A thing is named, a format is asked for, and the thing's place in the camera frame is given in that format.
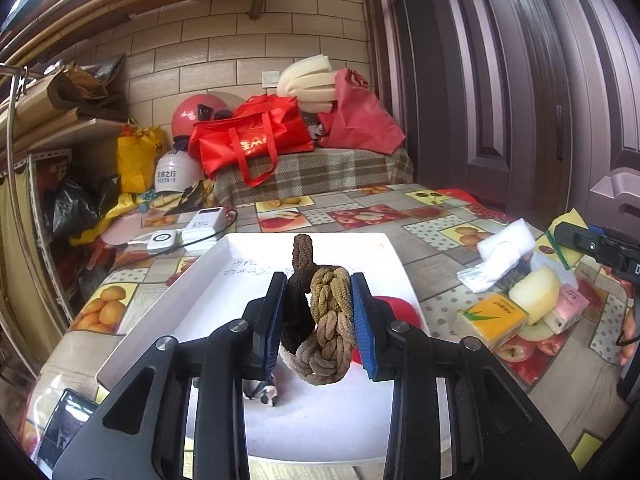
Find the person's right hand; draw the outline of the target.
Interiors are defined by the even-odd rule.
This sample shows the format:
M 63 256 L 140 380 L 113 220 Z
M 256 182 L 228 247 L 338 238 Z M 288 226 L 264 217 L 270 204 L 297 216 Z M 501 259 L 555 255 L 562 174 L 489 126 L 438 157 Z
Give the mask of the person's right hand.
M 622 331 L 616 340 L 620 366 L 625 366 L 636 353 L 639 342 L 636 330 L 636 316 L 634 315 L 634 308 L 631 308 L 626 313 Z

